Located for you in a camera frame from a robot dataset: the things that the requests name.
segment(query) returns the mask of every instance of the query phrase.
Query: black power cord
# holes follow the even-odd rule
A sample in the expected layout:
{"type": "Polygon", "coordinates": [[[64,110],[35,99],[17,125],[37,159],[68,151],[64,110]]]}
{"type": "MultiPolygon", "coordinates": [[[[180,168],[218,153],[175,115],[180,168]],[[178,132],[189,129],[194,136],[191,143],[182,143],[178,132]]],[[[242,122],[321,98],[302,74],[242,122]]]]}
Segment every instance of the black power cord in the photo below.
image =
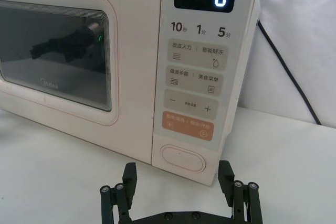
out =
{"type": "Polygon", "coordinates": [[[271,48],[273,49],[274,53],[276,54],[276,56],[278,57],[281,65],[283,66],[283,68],[285,69],[288,77],[290,78],[290,80],[293,82],[294,86],[296,87],[296,89],[299,91],[301,97],[303,98],[306,106],[308,107],[308,110],[310,111],[311,115],[313,116],[316,124],[318,125],[322,125],[319,118],[317,117],[313,107],[311,106],[310,102],[308,101],[308,98],[306,96],[306,94],[304,93],[304,91],[301,89],[300,85],[298,84],[298,82],[296,81],[296,79],[294,78],[293,74],[291,73],[291,71],[289,70],[289,68],[287,67],[284,59],[282,58],[280,52],[278,51],[278,49],[276,48],[276,46],[274,45],[273,41],[271,40],[271,38],[268,36],[266,30],[264,29],[262,23],[260,21],[258,21],[258,26],[262,32],[262,34],[264,35],[264,37],[266,38],[267,42],[269,43],[269,45],[271,46],[271,48]]]}

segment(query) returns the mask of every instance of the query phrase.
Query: microwave oven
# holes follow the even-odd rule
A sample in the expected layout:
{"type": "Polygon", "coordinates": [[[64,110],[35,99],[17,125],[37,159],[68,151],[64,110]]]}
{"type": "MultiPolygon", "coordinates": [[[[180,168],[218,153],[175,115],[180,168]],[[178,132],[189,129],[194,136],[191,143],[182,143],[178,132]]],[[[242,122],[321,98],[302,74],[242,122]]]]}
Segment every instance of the microwave oven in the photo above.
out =
{"type": "Polygon", "coordinates": [[[0,0],[0,108],[210,185],[259,0],[0,0]]]}

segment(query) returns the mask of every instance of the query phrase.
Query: microwave door window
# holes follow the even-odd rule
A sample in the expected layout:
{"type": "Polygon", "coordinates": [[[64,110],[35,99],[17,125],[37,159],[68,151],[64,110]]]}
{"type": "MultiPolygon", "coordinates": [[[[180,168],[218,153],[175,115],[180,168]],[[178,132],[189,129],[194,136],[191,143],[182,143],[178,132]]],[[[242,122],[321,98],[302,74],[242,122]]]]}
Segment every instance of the microwave door window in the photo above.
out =
{"type": "Polygon", "coordinates": [[[103,11],[0,1],[0,27],[5,81],[111,111],[103,11]]]}

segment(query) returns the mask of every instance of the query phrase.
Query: screw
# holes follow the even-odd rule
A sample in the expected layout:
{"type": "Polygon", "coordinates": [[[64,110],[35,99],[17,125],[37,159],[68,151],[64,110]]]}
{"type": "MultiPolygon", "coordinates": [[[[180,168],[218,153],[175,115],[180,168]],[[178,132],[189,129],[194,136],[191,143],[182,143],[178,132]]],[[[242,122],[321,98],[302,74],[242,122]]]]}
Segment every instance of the screw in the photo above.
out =
{"type": "Polygon", "coordinates": [[[254,184],[254,183],[251,183],[251,184],[250,184],[250,188],[252,188],[252,189],[257,189],[257,187],[258,187],[258,186],[257,186],[256,184],[254,184]]]}
{"type": "Polygon", "coordinates": [[[164,215],[164,218],[166,220],[171,220],[173,219],[173,214],[171,212],[166,212],[166,214],[164,215]]]}
{"type": "Polygon", "coordinates": [[[199,212],[193,212],[191,214],[191,216],[193,217],[194,220],[197,220],[201,217],[200,213],[199,212]]]}
{"type": "Polygon", "coordinates": [[[101,191],[102,191],[103,193],[106,193],[108,190],[109,190],[108,187],[104,187],[101,191]]]}
{"type": "Polygon", "coordinates": [[[241,187],[242,184],[241,184],[239,181],[237,181],[237,182],[235,183],[235,186],[236,186],[236,187],[241,187]]]}
{"type": "Polygon", "coordinates": [[[117,185],[117,190],[122,190],[124,188],[123,185],[117,185]]]}

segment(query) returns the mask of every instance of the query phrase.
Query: white cloth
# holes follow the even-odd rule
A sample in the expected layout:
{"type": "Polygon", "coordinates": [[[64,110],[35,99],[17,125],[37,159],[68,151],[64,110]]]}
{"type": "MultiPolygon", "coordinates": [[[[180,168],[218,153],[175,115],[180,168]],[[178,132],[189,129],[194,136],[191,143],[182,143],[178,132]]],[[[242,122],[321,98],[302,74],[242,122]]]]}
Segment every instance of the white cloth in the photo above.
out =
{"type": "MultiPolygon", "coordinates": [[[[322,124],[336,127],[336,0],[261,0],[260,20],[322,124]]],[[[314,122],[259,28],[239,105],[314,122]]]]}

